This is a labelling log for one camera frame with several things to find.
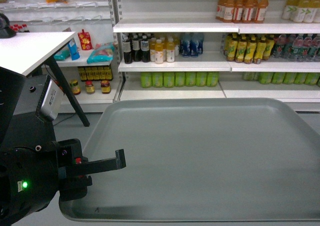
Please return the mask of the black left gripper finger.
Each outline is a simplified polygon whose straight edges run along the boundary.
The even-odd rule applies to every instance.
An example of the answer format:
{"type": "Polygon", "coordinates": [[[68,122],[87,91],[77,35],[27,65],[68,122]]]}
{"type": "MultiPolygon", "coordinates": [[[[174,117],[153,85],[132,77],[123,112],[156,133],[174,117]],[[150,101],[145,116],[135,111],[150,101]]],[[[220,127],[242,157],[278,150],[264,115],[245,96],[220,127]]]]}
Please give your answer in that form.
{"type": "Polygon", "coordinates": [[[80,175],[119,170],[125,167],[125,151],[124,149],[119,149],[115,151],[115,157],[113,158],[86,162],[82,164],[80,167],[80,175]]]}

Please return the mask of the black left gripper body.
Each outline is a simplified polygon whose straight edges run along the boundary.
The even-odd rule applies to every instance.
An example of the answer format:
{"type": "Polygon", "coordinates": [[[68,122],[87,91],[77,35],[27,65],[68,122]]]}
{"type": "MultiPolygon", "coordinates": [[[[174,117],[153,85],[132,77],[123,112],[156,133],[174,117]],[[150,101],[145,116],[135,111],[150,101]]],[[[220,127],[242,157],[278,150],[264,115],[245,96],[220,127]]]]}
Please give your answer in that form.
{"type": "Polygon", "coordinates": [[[84,166],[88,159],[83,156],[82,145],[78,139],[52,142],[56,153],[58,189],[60,201],[72,201],[84,198],[92,178],[85,175],[78,166],[84,166]]]}

